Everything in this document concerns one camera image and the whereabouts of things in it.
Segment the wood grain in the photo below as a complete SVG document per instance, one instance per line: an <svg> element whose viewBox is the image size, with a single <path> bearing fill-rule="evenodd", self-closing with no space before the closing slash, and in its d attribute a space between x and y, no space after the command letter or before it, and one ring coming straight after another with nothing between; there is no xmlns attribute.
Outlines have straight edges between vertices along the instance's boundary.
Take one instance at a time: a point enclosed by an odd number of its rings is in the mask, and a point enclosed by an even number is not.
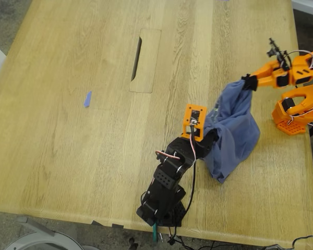
<svg viewBox="0 0 313 250"><path fill-rule="evenodd" d="M162 33L152 93L129 91L141 29ZM297 48L289 0L33 1L0 72L0 211L151 231L136 209L154 150L180 134L187 103L211 109L268 61L269 37ZM261 136L224 184L198 162L180 235L291 247L313 234L309 137L275 128L281 93L254 93Z"/></svg>
<svg viewBox="0 0 313 250"><path fill-rule="evenodd" d="M161 30L141 29L141 46L136 54L136 74L130 83L131 92L152 93L155 66L157 65Z"/></svg>

